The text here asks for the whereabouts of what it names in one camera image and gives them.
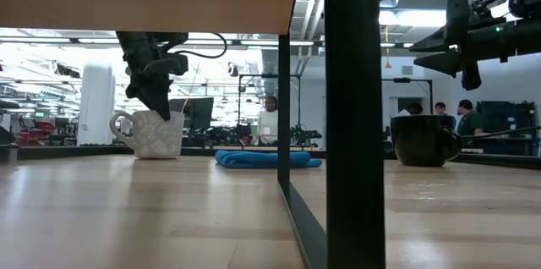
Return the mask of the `blue folded cloth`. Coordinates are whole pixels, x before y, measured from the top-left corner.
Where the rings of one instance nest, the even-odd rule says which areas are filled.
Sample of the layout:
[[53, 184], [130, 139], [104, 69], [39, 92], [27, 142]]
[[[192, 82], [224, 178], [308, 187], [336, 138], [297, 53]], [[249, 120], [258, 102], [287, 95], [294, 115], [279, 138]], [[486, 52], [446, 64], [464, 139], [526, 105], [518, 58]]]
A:
[[[215, 154], [216, 163], [226, 168], [236, 169], [273, 169], [278, 168], [279, 158], [276, 152], [219, 150]], [[320, 159], [314, 159], [306, 151], [290, 153], [291, 168], [320, 167]]]

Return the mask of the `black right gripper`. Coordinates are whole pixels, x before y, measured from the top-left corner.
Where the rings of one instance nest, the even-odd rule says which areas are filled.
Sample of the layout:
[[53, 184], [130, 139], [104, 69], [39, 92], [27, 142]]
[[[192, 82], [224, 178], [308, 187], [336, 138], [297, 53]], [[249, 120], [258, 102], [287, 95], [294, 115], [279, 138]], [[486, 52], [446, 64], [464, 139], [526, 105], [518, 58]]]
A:
[[509, 0], [515, 21], [491, 14], [473, 17], [468, 0], [448, 0], [445, 27], [413, 43], [410, 52], [441, 52], [416, 58], [414, 64], [455, 77], [462, 74], [462, 87], [481, 86], [478, 62], [541, 52], [541, 0]]

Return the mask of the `white patterned mug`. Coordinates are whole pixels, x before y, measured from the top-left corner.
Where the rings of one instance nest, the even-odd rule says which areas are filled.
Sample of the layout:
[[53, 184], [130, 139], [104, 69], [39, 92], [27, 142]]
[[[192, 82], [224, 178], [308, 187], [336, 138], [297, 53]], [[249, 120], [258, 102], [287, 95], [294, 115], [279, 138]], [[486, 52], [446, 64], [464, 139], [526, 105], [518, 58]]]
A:
[[[139, 159], [175, 159], [181, 152], [184, 114], [171, 111], [170, 117], [165, 121], [156, 111], [119, 112], [111, 117], [109, 127]], [[118, 118], [132, 122], [134, 134], [131, 137], [116, 128]]]

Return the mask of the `background black stand frame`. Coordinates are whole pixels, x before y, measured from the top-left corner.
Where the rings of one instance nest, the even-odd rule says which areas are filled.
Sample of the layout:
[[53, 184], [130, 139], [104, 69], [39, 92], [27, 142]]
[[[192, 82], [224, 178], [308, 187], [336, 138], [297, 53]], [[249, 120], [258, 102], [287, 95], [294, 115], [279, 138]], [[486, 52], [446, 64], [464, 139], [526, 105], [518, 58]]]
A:
[[411, 79], [407, 77], [395, 79], [382, 79], [382, 101], [390, 104], [391, 99], [421, 98], [424, 113], [434, 112], [433, 81]]
[[[297, 98], [297, 113], [298, 113], [298, 121], [297, 124], [301, 123], [301, 79], [302, 76], [299, 74], [290, 74], [290, 78], [294, 78], [298, 81], [298, 83], [292, 84], [292, 86], [295, 89], [296, 92], [296, 98]], [[263, 73], [263, 74], [240, 74], [238, 76], [238, 84], [237, 84], [237, 90], [238, 90], [238, 110], [237, 110], [237, 125], [241, 124], [241, 95], [243, 94], [243, 89], [245, 86], [249, 85], [250, 82], [254, 79], [270, 79], [270, 80], [278, 80], [279, 75], [278, 74], [272, 74], [272, 73]]]

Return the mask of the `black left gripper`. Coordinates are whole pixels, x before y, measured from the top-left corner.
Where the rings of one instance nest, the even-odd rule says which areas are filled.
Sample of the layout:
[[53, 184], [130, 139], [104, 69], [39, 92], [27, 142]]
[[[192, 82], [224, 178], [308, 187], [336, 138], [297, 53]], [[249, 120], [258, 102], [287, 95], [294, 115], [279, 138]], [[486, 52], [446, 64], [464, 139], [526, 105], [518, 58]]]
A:
[[[123, 50], [123, 61], [128, 64], [125, 73], [132, 75], [126, 95], [128, 98], [137, 97], [150, 110], [156, 111], [163, 120], [169, 120], [169, 74], [182, 75], [189, 70], [188, 58], [179, 53], [171, 53], [169, 50], [184, 44], [189, 34], [117, 31], [116, 37]], [[168, 71], [156, 65], [148, 66], [160, 61], [166, 62]]]

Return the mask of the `dark blue cabinet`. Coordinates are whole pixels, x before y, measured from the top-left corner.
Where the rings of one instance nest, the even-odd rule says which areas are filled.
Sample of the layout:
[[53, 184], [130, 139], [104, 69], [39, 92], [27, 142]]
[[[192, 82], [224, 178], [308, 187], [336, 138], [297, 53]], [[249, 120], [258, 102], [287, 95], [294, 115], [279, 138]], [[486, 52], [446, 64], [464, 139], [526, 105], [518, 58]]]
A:
[[[476, 109], [481, 115], [484, 133], [512, 129], [525, 129], [538, 125], [534, 102], [477, 102]], [[503, 134], [481, 140], [477, 146], [484, 154], [535, 156], [538, 148], [538, 131]]]

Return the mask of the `black aluminium table frame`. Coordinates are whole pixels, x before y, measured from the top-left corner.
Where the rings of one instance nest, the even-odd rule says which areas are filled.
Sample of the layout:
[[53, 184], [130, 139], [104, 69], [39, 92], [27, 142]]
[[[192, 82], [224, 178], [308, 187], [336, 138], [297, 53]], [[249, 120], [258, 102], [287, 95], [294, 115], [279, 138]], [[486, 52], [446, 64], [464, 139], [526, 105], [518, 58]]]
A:
[[[190, 149], [183, 148], [183, 156], [211, 156], [215, 159], [216, 149]], [[249, 151], [245, 150], [226, 150], [226, 151]], [[257, 148], [254, 152], [273, 153], [274, 150], [264, 150]], [[306, 151], [312, 158], [325, 158], [323, 151]], [[18, 146], [18, 145], [0, 145], [0, 162], [54, 159], [79, 156], [105, 156], [105, 155], [132, 155], [134, 151], [121, 145], [90, 145], [90, 146]], [[530, 169], [541, 171], [541, 157], [536, 156], [503, 156], [503, 155], [485, 155], [476, 153], [462, 153], [453, 159], [454, 162], [463, 162], [480, 165], [490, 165], [499, 167], [513, 167], [521, 169]]]

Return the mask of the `white column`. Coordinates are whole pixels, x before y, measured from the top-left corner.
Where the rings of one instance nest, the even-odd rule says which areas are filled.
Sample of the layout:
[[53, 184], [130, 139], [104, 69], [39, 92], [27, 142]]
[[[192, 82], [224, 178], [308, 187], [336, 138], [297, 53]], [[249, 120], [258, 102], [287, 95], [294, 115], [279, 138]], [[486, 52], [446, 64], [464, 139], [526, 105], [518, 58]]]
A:
[[111, 64], [90, 62], [83, 68], [78, 145], [109, 145], [114, 114], [115, 75]]

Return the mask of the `black metal shelf frame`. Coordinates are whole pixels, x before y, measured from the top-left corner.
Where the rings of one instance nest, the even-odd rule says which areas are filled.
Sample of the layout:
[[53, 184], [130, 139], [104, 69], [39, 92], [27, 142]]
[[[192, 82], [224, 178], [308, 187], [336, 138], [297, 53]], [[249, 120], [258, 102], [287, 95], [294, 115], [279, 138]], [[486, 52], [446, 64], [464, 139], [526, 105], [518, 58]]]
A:
[[379, 11], [325, 0], [325, 226], [290, 180], [290, 37], [279, 37], [277, 182], [306, 269], [385, 269]]

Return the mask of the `background dark monitor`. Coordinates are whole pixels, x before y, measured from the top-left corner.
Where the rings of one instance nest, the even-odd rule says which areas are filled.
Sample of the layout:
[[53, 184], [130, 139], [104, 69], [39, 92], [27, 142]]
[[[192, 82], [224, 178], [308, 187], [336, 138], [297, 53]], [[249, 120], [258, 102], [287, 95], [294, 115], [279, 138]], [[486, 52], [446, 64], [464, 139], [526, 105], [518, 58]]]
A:
[[196, 130], [210, 127], [214, 107], [212, 97], [171, 99], [169, 106], [172, 111], [184, 113], [183, 127], [185, 129]]

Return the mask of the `black mug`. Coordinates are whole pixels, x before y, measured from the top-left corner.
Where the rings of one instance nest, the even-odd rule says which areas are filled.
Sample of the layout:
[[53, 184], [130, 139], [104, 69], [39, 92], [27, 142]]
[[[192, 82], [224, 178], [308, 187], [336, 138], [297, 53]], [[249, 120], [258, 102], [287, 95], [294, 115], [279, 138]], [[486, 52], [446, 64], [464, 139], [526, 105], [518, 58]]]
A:
[[456, 120], [449, 115], [409, 115], [391, 120], [391, 141], [405, 166], [442, 167], [462, 150]]

